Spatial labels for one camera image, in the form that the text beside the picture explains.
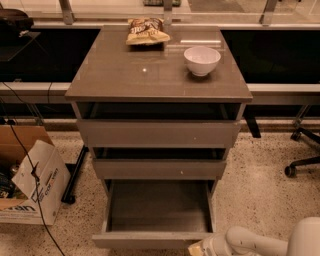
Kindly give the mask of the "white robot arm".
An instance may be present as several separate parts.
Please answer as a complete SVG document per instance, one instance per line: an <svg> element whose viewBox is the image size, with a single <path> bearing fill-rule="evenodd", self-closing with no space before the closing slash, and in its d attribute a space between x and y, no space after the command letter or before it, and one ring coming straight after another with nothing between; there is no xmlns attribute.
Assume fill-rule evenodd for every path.
<svg viewBox="0 0 320 256"><path fill-rule="evenodd" d="M289 241L233 226L190 245L188 251L191 256L320 256L320 218L299 221Z"/></svg>

